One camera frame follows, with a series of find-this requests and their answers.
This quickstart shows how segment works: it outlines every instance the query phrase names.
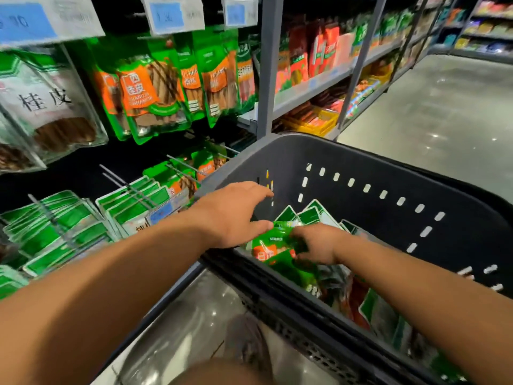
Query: floor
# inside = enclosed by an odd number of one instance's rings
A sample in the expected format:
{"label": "floor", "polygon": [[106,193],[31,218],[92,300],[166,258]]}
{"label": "floor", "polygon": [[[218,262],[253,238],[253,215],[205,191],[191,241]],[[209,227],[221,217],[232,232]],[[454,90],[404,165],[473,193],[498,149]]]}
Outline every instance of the floor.
{"label": "floor", "polygon": [[[203,272],[92,385],[167,385],[190,365],[222,356],[226,324],[245,313],[236,292]],[[264,324],[277,385],[338,382]]]}
{"label": "floor", "polygon": [[475,184],[513,203],[513,67],[429,55],[337,141]]}

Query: white label holder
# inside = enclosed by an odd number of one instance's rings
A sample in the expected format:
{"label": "white label holder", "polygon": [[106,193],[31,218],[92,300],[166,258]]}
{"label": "white label holder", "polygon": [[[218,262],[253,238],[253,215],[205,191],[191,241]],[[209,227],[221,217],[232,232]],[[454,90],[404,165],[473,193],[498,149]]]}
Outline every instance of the white label holder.
{"label": "white label holder", "polygon": [[248,27],[258,24],[258,0],[221,0],[225,27]]}
{"label": "white label holder", "polygon": [[0,0],[0,50],[104,35],[91,0]]}
{"label": "white label holder", "polygon": [[205,29],[201,0],[141,0],[152,36]]}

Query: shopping basket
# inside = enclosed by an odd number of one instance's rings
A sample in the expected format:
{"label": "shopping basket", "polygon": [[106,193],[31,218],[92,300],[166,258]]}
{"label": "shopping basket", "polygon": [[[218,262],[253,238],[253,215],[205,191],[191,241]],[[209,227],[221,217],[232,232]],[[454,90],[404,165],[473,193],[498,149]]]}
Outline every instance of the shopping basket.
{"label": "shopping basket", "polygon": [[[239,181],[274,191],[256,207],[256,219],[273,220],[289,204],[302,210],[317,199],[337,221],[450,271],[471,266],[477,282],[502,284],[511,297],[513,207],[480,188],[294,132],[257,141],[204,180],[197,196]],[[343,383],[444,383],[237,249],[210,250],[202,262],[259,319]],[[483,272],[494,264],[494,273]]]}

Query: blue price tag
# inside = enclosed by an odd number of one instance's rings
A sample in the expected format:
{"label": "blue price tag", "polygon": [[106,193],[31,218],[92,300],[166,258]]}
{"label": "blue price tag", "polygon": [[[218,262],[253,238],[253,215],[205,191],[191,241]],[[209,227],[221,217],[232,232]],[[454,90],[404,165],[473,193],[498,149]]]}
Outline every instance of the blue price tag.
{"label": "blue price tag", "polygon": [[57,38],[38,2],[0,4],[0,44]]}
{"label": "blue price tag", "polygon": [[184,27],[184,18],[179,2],[152,2],[150,9],[156,30]]}
{"label": "blue price tag", "polygon": [[168,200],[147,217],[148,223],[150,223],[150,225],[155,225],[163,218],[168,217],[174,210],[175,208],[172,203],[172,199]]}
{"label": "blue price tag", "polygon": [[242,4],[226,6],[226,25],[246,25],[246,8]]}

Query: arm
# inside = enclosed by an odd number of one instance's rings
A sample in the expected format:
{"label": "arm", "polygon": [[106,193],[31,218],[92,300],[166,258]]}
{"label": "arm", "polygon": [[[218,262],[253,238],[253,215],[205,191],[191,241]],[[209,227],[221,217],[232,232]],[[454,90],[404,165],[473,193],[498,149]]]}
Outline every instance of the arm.
{"label": "arm", "polygon": [[266,232],[250,222],[273,193],[231,184],[156,226],[112,244],[0,302],[3,381],[88,384],[144,315],[211,247],[233,247]]}
{"label": "arm", "polygon": [[457,274],[403,252],[317,224],[297,227],[309,253],[342,263],[481,385],[510,383],[513,301]]}

